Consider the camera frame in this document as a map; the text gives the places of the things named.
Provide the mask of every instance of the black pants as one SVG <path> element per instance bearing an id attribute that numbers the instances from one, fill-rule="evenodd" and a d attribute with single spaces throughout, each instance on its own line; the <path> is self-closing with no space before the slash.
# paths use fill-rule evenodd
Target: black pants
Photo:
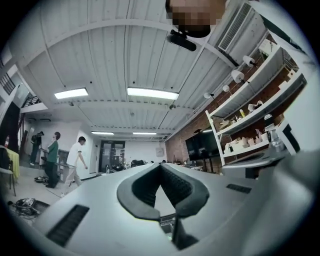
<path id="1" fill-rule="evenodd" d="M 38 154 L 39 145 L 33 144 L 32 152 L 30 156 L 30 163 L 34 164 L 36 162 L 37 154 Z"/>
<path id="2" fill-rule="evenodd" d="M 59 179 L 58 179 L 58 170 L 57 166 L 55 166 L 54 162 L 46 162 L 46 166 L 44 169 L 46 175 L 49 177 L 48 185 L 50 187 L 56 187 Z"/>

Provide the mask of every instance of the backpack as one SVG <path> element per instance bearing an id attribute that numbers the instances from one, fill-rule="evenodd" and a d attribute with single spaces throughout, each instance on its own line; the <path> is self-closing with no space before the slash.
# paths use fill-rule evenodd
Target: backpack
<path id="1" fill-rule="evenodd" d="M 3 147 L 0 147 L 0 168 L 9 170 L 10 162 L 11 160 L 7 150 Z"/>
<path id="2" fill-rule="evenodd" d="M 32 141 L 32 142 L 36 142 L 36 141 L 37 141 L 37 135 L 33 135 L 33 136 L 31 137 L 31 141 Z"/>

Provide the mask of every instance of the man in green shirt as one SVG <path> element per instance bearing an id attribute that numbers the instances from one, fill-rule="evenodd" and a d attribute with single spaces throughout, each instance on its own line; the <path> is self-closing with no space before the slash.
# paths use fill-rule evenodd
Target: man in green shirt
<path id="1" fill-rule="evenodd" d="M 46 160 L 45 173 L 48 175 L 49 181 L 47 188 L 54 189 L 58 183 L 58 170 L 55 168 L 58 155 L 58 140 L 60 139 L 60 132 L 55 132 L 52 137 L 52 143 L 48 146 L 48 158 Z"/>

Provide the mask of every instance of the sneaker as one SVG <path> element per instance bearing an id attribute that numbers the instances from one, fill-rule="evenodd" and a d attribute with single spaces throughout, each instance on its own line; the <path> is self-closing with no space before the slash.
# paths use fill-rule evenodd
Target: sneaker
<path id="1" fill-rule="evenodd" d="M 35 177 L 35 178 L 34 178 L 34 181 L 35 181 L 36 183 L 43 183 L 43 182 L 45 182 L 45 177 L 42 177 L 42 176 Z"/>

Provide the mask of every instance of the television screen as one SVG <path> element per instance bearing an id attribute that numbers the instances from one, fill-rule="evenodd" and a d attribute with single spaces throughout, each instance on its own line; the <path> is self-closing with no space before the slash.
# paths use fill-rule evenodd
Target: television screen
<path id="1" fill-rule="evenodd" d="M 219 156 L 214 132 L 200 132 L 185 141 L 190 161 Z"/>

